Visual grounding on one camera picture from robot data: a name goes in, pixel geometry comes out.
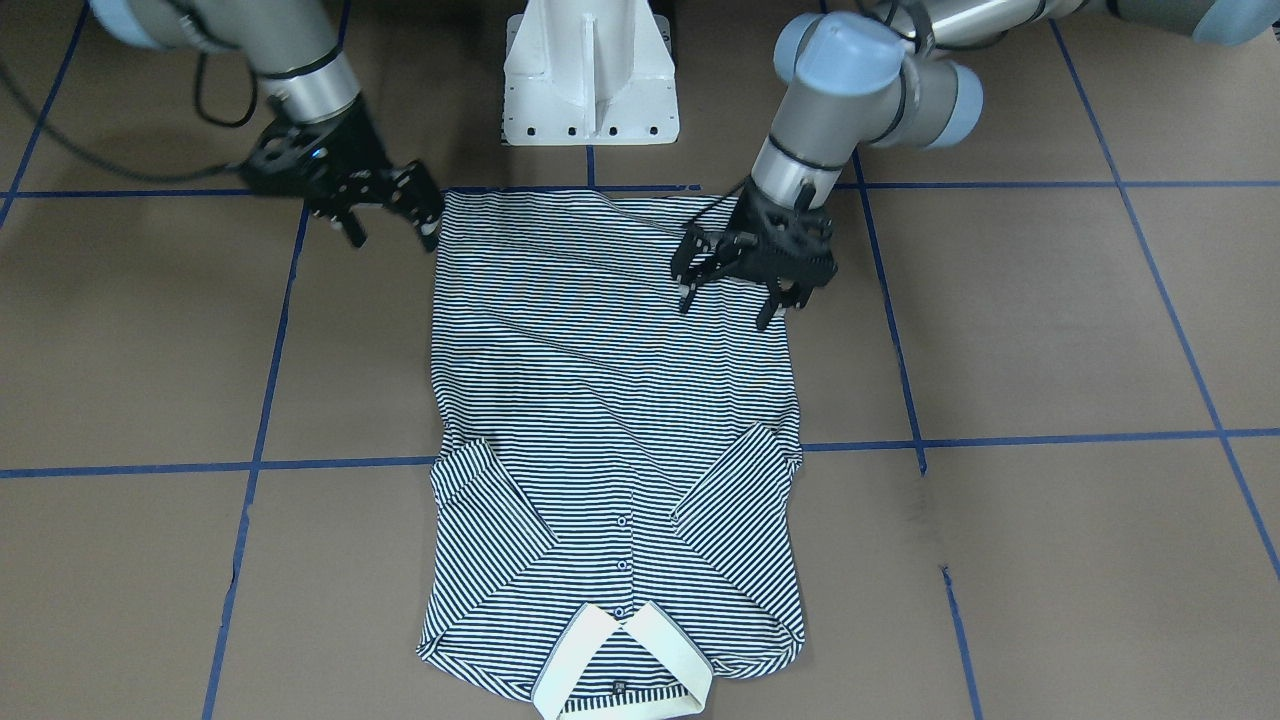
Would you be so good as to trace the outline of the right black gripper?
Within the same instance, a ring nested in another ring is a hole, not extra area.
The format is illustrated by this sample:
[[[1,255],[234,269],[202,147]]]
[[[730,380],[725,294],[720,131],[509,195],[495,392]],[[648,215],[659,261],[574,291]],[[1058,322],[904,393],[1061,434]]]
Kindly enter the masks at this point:
[[[364,96],[310,123],[292,118],[278,97],[268,105],[274,119],[239,164],[239,178],[252,193],[310,202],[312,215],[340,229],[355,249],[369,237],[352,206],[394,208],[424,250],[436,251],[444,195],[422,161],[393,165]]]

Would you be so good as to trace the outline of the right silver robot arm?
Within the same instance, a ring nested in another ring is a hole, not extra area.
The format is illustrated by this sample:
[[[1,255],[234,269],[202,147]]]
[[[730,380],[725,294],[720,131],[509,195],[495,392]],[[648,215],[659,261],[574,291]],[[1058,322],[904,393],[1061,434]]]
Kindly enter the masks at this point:
[[[273,111],[237,176],[251,193],[303,201],[366,242],[357,208],[406,219],[435,250],[443,195],[419,160],[394,164],[362,87],[319,1],[93,1],[115,38],[136,47],[238,53]]]

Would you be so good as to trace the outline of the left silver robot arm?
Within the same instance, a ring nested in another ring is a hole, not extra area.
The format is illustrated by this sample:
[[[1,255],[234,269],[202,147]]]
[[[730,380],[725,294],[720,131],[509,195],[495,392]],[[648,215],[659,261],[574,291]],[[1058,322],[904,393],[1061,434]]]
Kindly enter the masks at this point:
[[[726,228],[691,219],[671,259],[678,310],[723,279],[765,288],[759,329],[805,306],[837,272],[826,202],[855,150],[961,142],[980,119],[984,90],[954,54],[1089,13],[1236,46],[1272,26],[1279,9],[1275,1],[878,1],[792,19],[773,53],[787,88]]]

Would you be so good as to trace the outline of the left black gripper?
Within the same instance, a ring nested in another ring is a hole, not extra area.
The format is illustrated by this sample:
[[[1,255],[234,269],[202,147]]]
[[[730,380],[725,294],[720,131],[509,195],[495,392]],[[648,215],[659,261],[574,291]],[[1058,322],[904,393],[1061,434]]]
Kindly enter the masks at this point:
[[[801,184],[791,204],[778,204],[756,184],[744,186],[724,231],[686,225],[669,277],[678,284],[678,313],[690,311],[696,291],[723,278],[765,284],[756,314],[764,332],[780,313],[804,307],[806,293],[827,286],[838,265],[831,251],[833,224],[817,202],[817,187]]]

